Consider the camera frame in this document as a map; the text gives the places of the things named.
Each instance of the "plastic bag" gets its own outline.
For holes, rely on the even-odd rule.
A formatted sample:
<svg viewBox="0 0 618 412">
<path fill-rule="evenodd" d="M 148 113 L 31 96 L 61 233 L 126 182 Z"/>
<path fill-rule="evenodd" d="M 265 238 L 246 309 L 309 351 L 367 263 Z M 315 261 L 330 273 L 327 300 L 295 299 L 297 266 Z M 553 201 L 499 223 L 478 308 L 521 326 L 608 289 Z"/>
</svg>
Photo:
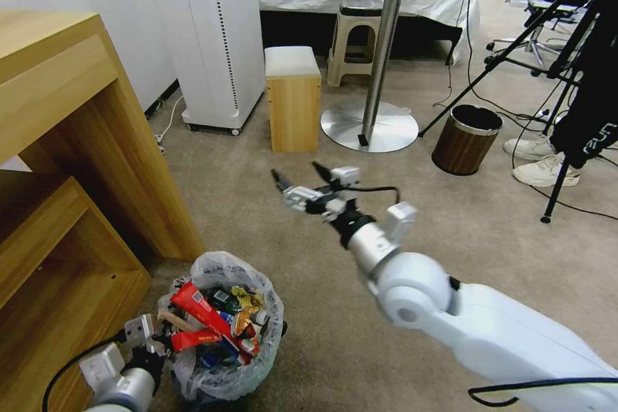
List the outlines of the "plastic bag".
<svg viewBox="0 0 618 412">
<path fill-rule="evenodd" d="M 167 308 L 176 285 L 191 279 L 199 289 L 214 286 L 247 285 L 264 296 L 264 309 L 270 316 L 262 336 L 260 351 L 250 364 L 227 370 L 209 371 L 196 365 L 195 348 L 181 351 L 169 363 L 183 397 L 190 401 L 205 398 L 235 400 L 253 392 L 267 377 L 277 355 L 283 329 L 283 303 L 268 278 L 248 263 L 225 251 L 202 254 L 191 266 L 191 275 L 175 279 L 170 293 L 159 299 L 158 307 Z"/>
</svg>

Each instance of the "white stool cushion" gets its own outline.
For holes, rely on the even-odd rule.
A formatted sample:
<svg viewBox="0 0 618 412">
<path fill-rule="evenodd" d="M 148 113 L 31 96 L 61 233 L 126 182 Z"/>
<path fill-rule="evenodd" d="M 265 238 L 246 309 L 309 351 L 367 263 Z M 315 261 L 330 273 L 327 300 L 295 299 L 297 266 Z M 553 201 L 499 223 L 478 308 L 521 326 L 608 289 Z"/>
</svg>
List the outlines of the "white stool cushion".
<svg viewBox="0 0 618 412">
<path fill-rule="evenodd" d="M 309 46 L 264 49 L 266 77 L 320 75 L 314 51 Z"/>
</svg>

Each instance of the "gray carpet floor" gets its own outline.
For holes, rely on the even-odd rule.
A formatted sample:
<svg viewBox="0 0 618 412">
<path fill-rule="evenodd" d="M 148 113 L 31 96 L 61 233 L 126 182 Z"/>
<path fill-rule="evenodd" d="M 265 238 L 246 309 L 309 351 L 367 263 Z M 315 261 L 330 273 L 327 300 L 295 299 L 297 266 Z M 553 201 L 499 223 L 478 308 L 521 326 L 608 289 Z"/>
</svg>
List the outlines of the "gray carpet floor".
<svg viewBox="0 0 618 412">
<path fill-rule="evenodd" d="M 481 1 L 481 34 L 473 37 L 473 76 L 482 70 L 485 43 L 516 35 L 527 17 L 504 0 Z M 519 56 L 530 59 L 524 52 Z M 410 108 L 421 127 L 438 113 L 432 103 L 448 94 L 447 68 L 439 60 L 423 56 L 388 64 L 382 99 Z M 464 57 L 453 67 L 454 96 L 465 87 L 466 61 Z M 364 101 L 365 77 L 346 77 L 340 88 L 329 88 L 325 75 L 323 82 L 323 109 L 347 100 Z M 511 111 L 532 113 L 554 84 L 504 64 L 478 86 L 478 92 Z M 155 133 L 167 124 L 178 95 L 151 119 Z M 464 101 L 478 103 L 471 95 Z M 270 150 L 264 98 L 237 137 L 192 133 L 176 113 L 164 141 L 165 159 L 203 242 L 207 249 L 227 250 L 268 275 L 285 304 L 290 326 L 258 390 L 209 410 L 486 410 L 466 394 L 467 388 L 485 381 L 423 333 L 384 321 L 357 281 L 353 261 L 334 231 L 317 218 L 283 207 L 270 168 L 297 184 L 316 186 L 320 181 L 312 160 L 331 167 L 359 166 L 363 185 L 398 185 L 403 199 L 418 209 L 405 250 L 432 256 L 458 279 L 491 285 L 543 312 L 575 330 L 609 363 L 618 364 L 618 292 L 611 271 L 618 223 L 557 206 L 553 222 L 541 224 L 546 199 L 511 176 L 510 157 L 501 148 L 520 131 L 508 120 L 476 175 L 461 178 L 442 172 L 430 159 L 442 125 L 396 153 L 358 153 L 321 133 L 316 153 L 275 154 Z M 606 155 L 618 159 L 613 153 Z M 564 189 L 560 199 L 616 215 L 616 179 L 616 167 L 592 160 L 580 184 Z M 365 194 L 359 204 L 382 218 L 392 199 L 388 192 Z M 189 267 L 176 261 L 151 263 L 153 284 L 142 310 L 153 310 L 171 278 L 186 274 Z M 166 375 L 153 411 L 185 410 L 187 404 L 174 394 Z M 517 405 L 511 410 L 527 408 Z"/>
</svg>

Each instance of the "plastic stool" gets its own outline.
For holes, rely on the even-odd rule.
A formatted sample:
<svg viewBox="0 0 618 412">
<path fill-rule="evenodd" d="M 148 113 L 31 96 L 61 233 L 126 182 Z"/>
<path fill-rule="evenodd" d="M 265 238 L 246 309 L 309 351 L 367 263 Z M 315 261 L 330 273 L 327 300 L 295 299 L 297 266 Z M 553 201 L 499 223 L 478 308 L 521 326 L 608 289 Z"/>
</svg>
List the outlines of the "plastic stool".
<svg viewBox="0 0 618 412">
<path fill-rule="evenodd" d="M 270 143 L 275 152 L 315 151 L 322 75 L 311 47 L 264 50 L 270 111 Z"/>
<path fill-rule="evenodd" d="M 333 46 L 328 52 L 328 77 L 331 87 L 339 87 L 344 74 L 371 75 L 375 39 L 380 28 L 380 8 L 363 8 L 342 3 L 337 12 Z M 365 45 L 348 45 L 348 36 L 357 26 L 368 26 Z"/>
</svg>

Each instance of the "metal table base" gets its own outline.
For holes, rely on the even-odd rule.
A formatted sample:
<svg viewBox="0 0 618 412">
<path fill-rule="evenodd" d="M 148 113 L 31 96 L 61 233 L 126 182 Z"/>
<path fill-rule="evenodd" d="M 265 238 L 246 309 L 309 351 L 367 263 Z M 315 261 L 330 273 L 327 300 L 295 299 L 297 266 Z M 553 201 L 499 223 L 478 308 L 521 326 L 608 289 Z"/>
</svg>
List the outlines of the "metal table base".
<svg viewBox="0 0 618 412">
<path fill-rule="evenodd" d="M 322 130 L 344 147 L 368 153 L 387 153 L 407 147 L 418 135 L 416 120 L 404 109 L 380 102 L 369 145 L 359 141 L 364 108 L 361 102 L 337 104 L 328 108 L 321 119 Z"/>
<path fill-rule="evenodd" d="M 339 145 L 386 153 L 407 147 L 418 135 L 418 124 L 405 109 L 380 103 L 400 3 L 384 0 L 365 107 L 357 102 L 339 104 L 322 114 L 322 130 Z"/>
</svg>

